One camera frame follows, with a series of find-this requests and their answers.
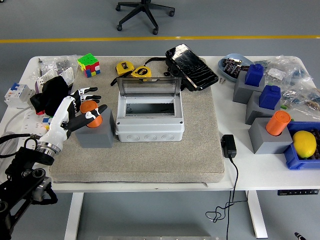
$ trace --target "white table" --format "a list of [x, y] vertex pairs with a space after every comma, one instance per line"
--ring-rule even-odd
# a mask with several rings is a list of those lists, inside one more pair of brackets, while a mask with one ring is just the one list
[[[218, 75], [218, 61], [224, 56], [202, 56], [207, 65]], [[38, 56], [33, 57], [20, 80], [30, 88], [34, 82], [29, 76], [38, 67]], [[263, 60], [263, 56], [247, 56], [251, 61]], [[226, 81], [224, 84], [216, 83], [212, 89], [212, 97], [218, 122], [220, 136], [234, 135], [237, 154], [234, 163], [239, 170], [236, 190], [247, 191], [248, 204], [257, 238], [267, 238], [259, 200], [256, 190], [292, 190], [292, 189], [320, 189], [320, 169], [289, 170], [283, 154], [254, 154], [248, 134], [249, 125], [246, 125], [246, 105], [232, 102], [234, 83]], [[2, 133], [8, 120], [19, 110], [8, 108], [0, 123]], [[18, 116], [9, 127], [10, 131], [19, 133], [23, 114]], [[5, 162], [0, 168], [0, 179], [5, 178], [5, 169], [9, 165]], [[168, 191], [225, 191], [232, 190], [236, 179], [236, 170], [229, 159], [224, 160], [225, 175], [218, 183], [53, 183], [52, 188], [57, 193], [74, 194], [71, 202], [70, 216], [79, 220], [83, 193], [89, 192], [168, 192]], [[76, 236], [75, 225], [69, 225], [67, 233]]]

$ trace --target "gray floor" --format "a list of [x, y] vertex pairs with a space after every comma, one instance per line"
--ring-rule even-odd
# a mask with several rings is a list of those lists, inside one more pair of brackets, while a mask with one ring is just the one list
[[[164, 36], [275, 36], [319, 35], [317, 0], [219, 1], [154, 0], [176, 8], [168, 17], [155, 10], [158, 37]], [[0, 3], [0, 40], [44, 38], [153, 37], [152, 24], [140, 13], [123, 24], [129, 8], [115, 11], [116, 0], [5, 0]], [[296, 56], [320, 87], [319, 39], [229, 39], [0, 43], [0, 96], [18, 82], [34, 56], [164, 56], [186, 43], [199, 56]], [[0, 101], [0, 118], [7, 105]], [[243, 199], [243, 192], [236, 198]], [[319, 239], [319, 196], [277, 196], [259, 191], [269, 239]], [[225, 238], [227, 221], [212, 223], [205, 212], [224, 205], [228, 192], [87, 193], [84, 196], [78, 239], [98, 236], [195, 236]], [[70, 194], [60, 194], [53, 206], [33, 206], [15, 227], [13, 239], [63, 239]], [[230, 210], [229, 239], [255, 239], [249, 208], [238, 203]]]

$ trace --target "gray 3d printed block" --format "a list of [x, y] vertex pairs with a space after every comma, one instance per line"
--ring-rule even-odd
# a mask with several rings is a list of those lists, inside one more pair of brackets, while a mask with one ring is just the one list
[[247, 104], [254, 91], [262, 92], [265, 88], [265, 76], [262, 77], [259, 86], [251, 86], [245, 84], [246, 74], [246, 71], [241, 71], [235, 83], [232, 101], [236, 103]]
[[84, 126], [74, 131], [80, 145], [84, 149], [112, 148], [114, 144], [115, 120], [110, 108], [103, 113], [100, 126], [90, 128]]
[[274, 110], [259, 107], [261, 92], [254, 91], [246, 105], [245, 124], [251, 125], [256, 118], [271, 118], [276, 111], [280, 110], [280, 101], [275, 105]]
[[286, 127], [279, 136], [273, 136], [266, 130], [266, 125], [271, 118], [258, 117], [249, 129], [249, 136], [255, 154], [283, 154], [293, 142]]

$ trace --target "yellow floor line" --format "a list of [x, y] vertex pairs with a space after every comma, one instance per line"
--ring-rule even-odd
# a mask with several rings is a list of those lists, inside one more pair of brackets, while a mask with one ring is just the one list
[[261, 40], [261, 39], [320, 39], [320, 35], [226, 35], [226, 36], [136, 36], [136, 37], [76, 37], [0, 39], [0, 44], [59, 43], [59, 42], [116, 42], [165, 40]]

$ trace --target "robotic arm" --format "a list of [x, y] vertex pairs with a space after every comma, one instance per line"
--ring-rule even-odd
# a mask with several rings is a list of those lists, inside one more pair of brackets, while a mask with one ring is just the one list
[[[107, 109], [107, 105], [104, 104], [76, 116], [81, 102], [88, 99], [99, 102], [100, 96], [85, 94], [96, 90], [96, 87], [82, 88], [66, 96], [56, 110], [49, 131], [44, 136], [13, 134], [0, 138], [0, 144], [12, 138], [26, 136], [35, 141], [39, 140], [36, 149], [21, 147], [14, 153], [15, 157], [5, 171], [8, 180], [0, 185], [0, 240], [11, 239], [14, 226], [31, 204], [48, 205], [58, 201], [51, 188], [51, 178], [46, 177], [44, 169], [33, 169], [33, 166], [35, 163], [51, 166], [54, 155], [63, 150], [63, 142], [69, 138], [71, 132], [89, 124]], [[0, 155], [0, 158], [6, 157], [9, 155]], [[45, 193], [50, 196], [50, 199], [44, 199]], [[12, 215], [12, 208], [22, 199], [25, 202]]]

